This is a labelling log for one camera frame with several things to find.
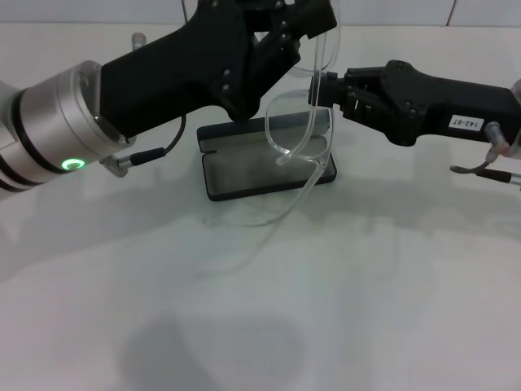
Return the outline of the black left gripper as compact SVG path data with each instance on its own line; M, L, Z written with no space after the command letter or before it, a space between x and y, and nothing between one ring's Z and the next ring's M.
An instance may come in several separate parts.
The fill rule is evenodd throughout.
M103 65L100 112L128 138L207 106L244 121L299 61L298 37L251 45L237 2L201 1L177 31Z

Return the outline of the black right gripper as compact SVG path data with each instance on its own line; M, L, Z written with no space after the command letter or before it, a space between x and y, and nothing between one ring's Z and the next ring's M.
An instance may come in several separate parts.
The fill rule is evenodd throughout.
M379 79L383 100L369 91ZM486 143L484 127L491 121L510 143L518 134L518 100L511 90L429 76L398 60L385 67L348 68L344 75L328 72L313 86L318 91L310 100L319 107L336 105L347 120L383 127L396 145L413 146L423 135Z

